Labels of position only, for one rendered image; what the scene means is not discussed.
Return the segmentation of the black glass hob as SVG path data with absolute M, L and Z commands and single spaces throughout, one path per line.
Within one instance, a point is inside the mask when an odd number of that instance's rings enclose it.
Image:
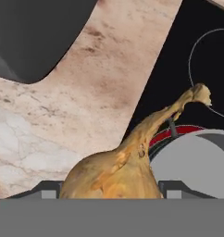
M 179 134 L 224 130 L 224 6 L 182 0 L 126 133 L 198 82 L 211 91 L 212 106 L 187 105 L 176 121 Z

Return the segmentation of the yellow-brown onion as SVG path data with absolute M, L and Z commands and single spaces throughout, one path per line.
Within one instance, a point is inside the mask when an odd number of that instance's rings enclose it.
M 178 119 L 188 103 L 211 104 L 202 83 L 184 92 L 171 106 L 147 116 L 115 149 L 83 158 L 64 180 L 61 199 L 161 199 L 149 162 L 149 143 L 169 118 Z

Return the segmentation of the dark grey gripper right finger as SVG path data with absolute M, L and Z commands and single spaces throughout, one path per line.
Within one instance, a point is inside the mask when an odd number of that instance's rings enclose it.
M 182 181 L 159 181 L 158 186 L 165 199 L 214 199 L 214 196 L 190 189 Z

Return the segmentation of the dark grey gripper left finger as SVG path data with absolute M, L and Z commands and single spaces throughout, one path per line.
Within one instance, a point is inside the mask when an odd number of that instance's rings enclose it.
M 58 199 L 63 181 L 40 181 L 32 189 L 10 196 L 10 199 Z

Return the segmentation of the grey metal pot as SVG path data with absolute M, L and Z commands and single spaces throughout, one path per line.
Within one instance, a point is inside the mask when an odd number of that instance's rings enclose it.
M 159 181 L 224 199 L 224 130 L 170 123 L 151 140 L 151 168 Z

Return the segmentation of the dark grey sink basin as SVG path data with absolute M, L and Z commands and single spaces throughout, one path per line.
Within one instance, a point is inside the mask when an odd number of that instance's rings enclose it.
M 98 0 L 0 0 L 0 78 L 44 79 L 73 45 Z

